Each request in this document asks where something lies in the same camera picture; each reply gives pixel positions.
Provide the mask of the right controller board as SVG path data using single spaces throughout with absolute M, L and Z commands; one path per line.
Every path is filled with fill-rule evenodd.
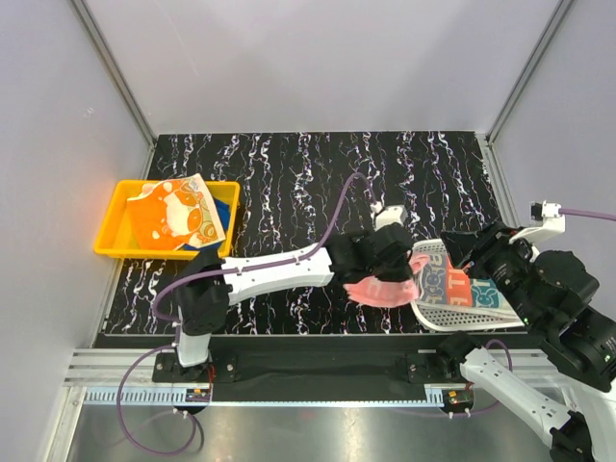
M 445 393 L 445 404 L 473 406 L 475 393 L 471 389 L 449 390 Z

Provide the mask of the left aluminium frame post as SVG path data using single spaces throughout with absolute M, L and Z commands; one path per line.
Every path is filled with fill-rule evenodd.
M 98 25 L 90 6 L 88 5 L 88 2 L 84 0 L 68 0 L 68 4 L 76 13 L 78 20 L 80 21 L 98 56 L 98 59 L 105 68 L 115 87 L 115 90 L 117 91 L 129 115 L 135 122 L 145 143 L 149 147 L 154 146 L 157 136 L 154 134 L 154 131 L 146 120 L 146 117 L 141 110 L 134 93 L 131 91 L 110 45 L 105 39 L 104 34 Z

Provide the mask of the controller board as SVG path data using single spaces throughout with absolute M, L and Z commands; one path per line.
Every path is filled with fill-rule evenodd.
M 189 388 L 186 391 L 185 402 L 209 403 L 212 400 L 210 388 Z
M 471 389 L 449 390 L 445 393 L 445 404 L 473 406 L 475 393 Z

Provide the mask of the yellow plastic bin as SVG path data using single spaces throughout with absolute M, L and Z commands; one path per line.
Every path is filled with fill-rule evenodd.
M 126 210 L 127 199 L 140 194 L 143 186 L 158 182 L 160 181 L 122 180 L 117 183 L 94 244 L 94 251 L 96 253 L 120 259 L 186 261 L 190 261 L 197 255 L 198 251 L 182 250 L 181 248 L 178 250 L 160 251 L 145 250 L 138 246 Z M 214 249 L 218 252 L 219 257 L 226 258 L 231 254 L 235 237 L 241 186 L 234 181 L 204 180 L 204 182 L 213 198 L 216 197 L 229 205 L 231 218 L 229 230 L 225 232 L 224 241 L 204 246 L 201 250 Z

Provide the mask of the orange patterned towel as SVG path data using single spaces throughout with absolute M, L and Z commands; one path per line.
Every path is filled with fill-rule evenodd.
M 199 249 L 225 239 L 216 203 L 200 174 L 147 184 L 127 199 L 126 210 L 141 249 Z

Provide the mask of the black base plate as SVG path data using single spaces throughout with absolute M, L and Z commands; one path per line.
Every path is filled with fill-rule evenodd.
M 205 364 L 155 357 L 156 383 L 213 386 L 217 403 L 386 402 L 422 398 L 424 386 L 465 384 L 459 335 L 216 336 Z

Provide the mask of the pink white towel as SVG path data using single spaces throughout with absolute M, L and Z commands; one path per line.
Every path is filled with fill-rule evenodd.
M 417 278 L 428 262 L 427 255 L 413 255 L 409 261 L 411 278 L 402 282 L 385 282 L 370 276 L 354 284 L 345 284 L 347 297 L 358 304 L 379 309 L 409 304 L 421 295 Z

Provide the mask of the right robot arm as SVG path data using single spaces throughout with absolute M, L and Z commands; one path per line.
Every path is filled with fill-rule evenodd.
M 577 398 L 571 410 L 540 394 L 503 367 L 474 337 L 457 332 L 436 350 L 448 381 L 485 389 L 550 449 L 553 461 L 615 458 L 615 322 L 591 307 L 598 280 L 570 251 L 533 251 L 535 228 L 496 221 L 474 233 L 444 231 L 454 268 L 490 280 L 539 338 L 540 349 L 567 377 Z

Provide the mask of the right aluminium frame post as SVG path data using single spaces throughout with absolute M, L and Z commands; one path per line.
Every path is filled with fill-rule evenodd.
M 489 144 L 494 144 L 498 139 L 505 124 L 524 96 L 526 88 L 530 84 L 537 68 L 546 57 L 557 33 L 561 29 L 563 23 L 566 21 L 569 13 L 576 3 L 576 0 L 559 0 L 556 3 L 549 20 L 547 21 L 542 33 L 539 36 L 539 39 L 536 41 L 532 51 L 530 52 L 511 91 L 508 93 L 495 121 L 486 132 L 486 140 Z

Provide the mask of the multicolour rabbit letter towel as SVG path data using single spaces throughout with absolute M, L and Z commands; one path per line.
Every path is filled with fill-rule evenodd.
M 421 254 L 418 301 L 430 308 L 512 318 L 515 313 L 490 280 L 470 279 L 444 253 Z

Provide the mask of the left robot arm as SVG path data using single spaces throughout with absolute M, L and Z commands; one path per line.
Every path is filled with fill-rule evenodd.
M 228 308 L 258 295 L 334 284 L 349 299 L 375 308 L 416 300 L 417 277 L 427 259 L 412 246 L 407 230 L 394 223 L 279 254 L 221 259 L 202 253 L 174 283 L 180 324 L 174 369 L 186 380 L 200 379 L 211 337 L 224 326 Z

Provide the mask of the left controller board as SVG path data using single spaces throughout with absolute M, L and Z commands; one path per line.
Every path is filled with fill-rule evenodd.
M 210 388 L 189 388 L 186 391 L 185 402 L 209 403 L 212 400 Z

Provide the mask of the aluminium frame post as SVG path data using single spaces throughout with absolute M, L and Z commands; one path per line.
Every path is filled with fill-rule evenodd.
M 157 136 L 154 134 L 154 131 L 146 120 L 146 117 L 141 110 L 134 93 L 131 91 L 110 45 L 105 39 L 104 34 L 98 25 L 90 6 L 88 5 L 88 2 L 84 0 L 68 0 L 68 4 L 76 13 L 78 20 L 80 21 L 98 56 L 98 59 L 105 68 L 115 87 L 115 90 L 117 91 L 129 115 L 135 122 L 145 143 L 149 147 L 154 146 Z
M 539 36 L 539 39 L 536 41 L 532 51 L 530 52 L 511 91 L 508 93 L 495 121 L 486 132 L 486 140 L 489 144 L 494 144 L 498 139 L 505 124 L 524 96 L 526 88 L 530 84 L 537 68 L 546 57 L 557 33 L 561 29 L 563 23 L 566 21 L 569 13 L 576 3 L 576 0 L 559 0 L 556 3 L 549 20 L 547 21 L 542 33 Z

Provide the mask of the white plastic basket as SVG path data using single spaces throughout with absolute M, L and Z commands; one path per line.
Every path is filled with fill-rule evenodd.
M 448 256 L 445 246 L 438 239 L 417 242 L 413 247 L 413 255 L 437 253 L 444 253 Z M 497 330 L 519 328 L 524 325 L 513 309 L 515 315 L 512 318 L 503 318 L 430 308 L 421 304 L 418 299 L 412 301 L 411 306 L 419 323 L 424 328 L 435 332 Z

